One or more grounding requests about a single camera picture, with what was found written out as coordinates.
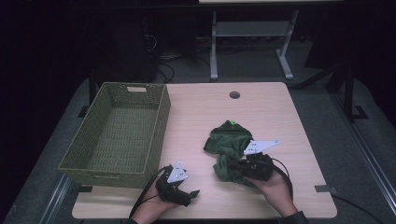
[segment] green cloth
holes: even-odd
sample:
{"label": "green cloth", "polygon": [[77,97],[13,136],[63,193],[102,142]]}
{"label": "green cloth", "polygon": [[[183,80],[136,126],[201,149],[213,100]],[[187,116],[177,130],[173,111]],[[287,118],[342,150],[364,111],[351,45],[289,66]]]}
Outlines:
{"label": "green cloth", "polygon": [[239,161],[243,157],[244,150],[250,140],[253,140],[250,131],[229,120],[210,132],[204,151],[211,154],[219,154],[213,169],[220,181],[254,187],[239,171],[231,170],[228,167],[229,161]]}

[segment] table bracket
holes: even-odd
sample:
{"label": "table bracket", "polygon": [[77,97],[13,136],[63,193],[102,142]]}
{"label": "table bracket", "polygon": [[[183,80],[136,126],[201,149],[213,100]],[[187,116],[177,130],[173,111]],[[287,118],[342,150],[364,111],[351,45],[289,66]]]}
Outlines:
{"label": "table bracket", "polygon": [[293,74],[285,56],[298,13],[299,10],[294,10],[289,21],[217,21],[217,12],[213,11],[210,79],[217,80],[219,78],[216,57],[217,36],[284,36],[285,42],[281,49],[276,50],[276,56],[279,59],[285,78],[293,79]]}

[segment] gray carpet floor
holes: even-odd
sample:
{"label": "gray carpet floor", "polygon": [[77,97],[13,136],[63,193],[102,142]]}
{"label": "gray carpet floor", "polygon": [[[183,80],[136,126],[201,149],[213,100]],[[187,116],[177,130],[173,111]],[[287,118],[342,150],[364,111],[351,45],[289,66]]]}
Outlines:
{"label": "gray carpet floor", "polygon": [[[281,81],[292,86],[312,77],[318,69],[304,67],[311,43],[291,42],[287,59],[295,78],[286,80],[276,58],[275,49],[281,41],[245,44],[240,51],[218,55],[219,80],[216,82]],[[209,82],[209,53],[198,55],[199,60],[181,58],[166,63],[174,71],[174,83]],[[160,65],[164,74],[172,76],[168,67]],[[348,123],[337,109],[334,97],[342,99],[343,92],[331,95],[325,91],[325,77],[313,85],[290,91],[306,134],[314,150],[320,169],[327,184],[337,190],[337,196],[347,199],[371,212],[384,223],[396,223],[382,191],[367,167],[359,144],[348,129]],[[163,83],[158,75],[154,80]],[[50,203],[53,190],[62,175],[57,171],[71,139],[79,124],[81,108],[89,103],[88,81],[81,83],[64,116],[59,122],[47,146],[44,148],[35,169],[30,174],[5,223],[40,223]],[[370,92],[359,81],[355,81],[354,105],[361,105],[368,119],[355,121],[376,160],[387,174],[393,186],[396,184],[396,131],[376,106]],[[121,223],[122,220],[78,220],[72,217],[74,201],[79,184],[71,182],[60,207],[54,210],[51,223]],[[338,215],[332,219],[311,219],[314,224],[327,223],[376,223],[356,207],[334,199]]]}

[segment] hand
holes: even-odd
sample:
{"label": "hand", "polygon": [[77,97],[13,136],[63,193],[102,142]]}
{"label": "hand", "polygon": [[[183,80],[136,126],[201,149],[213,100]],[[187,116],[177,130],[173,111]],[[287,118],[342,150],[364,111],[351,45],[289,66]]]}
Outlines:
{"label": "hand", "polygon": [[248,177],[246,177],[246,179],[256,185],[263,193],[265,200],[271,204],[282,217],[288,217],[298,212],[291,199],[288,184],[278,172],[273,171],[271,178],[267,181]]}
{"label": "hand", "polygon": [[132,219],[139,224],[149,224],[157,220],[164,212],[169,209],[178,207],[176,203],[164,202],[161,200],[160,196],[158,196],[158,191],[155,188],[155,184],[157,183],[159,177],[152,183],[151,187],[148,189],[143,201],[137,207]]}

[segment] wooden table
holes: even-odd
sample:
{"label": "wooden table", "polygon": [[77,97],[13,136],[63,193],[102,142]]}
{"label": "wooden table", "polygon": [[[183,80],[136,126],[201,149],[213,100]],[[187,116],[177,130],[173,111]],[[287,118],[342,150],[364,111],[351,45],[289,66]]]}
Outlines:
{"label": "wooden table", "polygon": [[[163,219],[274,218],[279,213],[258,190],[220,182],[213,171],[216,155],[203,151],[209,133],[226,120],[250,130],[255,140],[279,140],[266,151],[289,169],[294,202],[307,217],[330,218],[336,208],[289,92],[283,83],[205,83],[167,85],[171,110],[163,142],[160,168],[181,161],[189,178],[179,187],[201,192],[188,207],[165,213]],[[230,97],[240,93],[239,99]],[[75,218],[127,218],[141,189],[93,187],[81,192]]]}

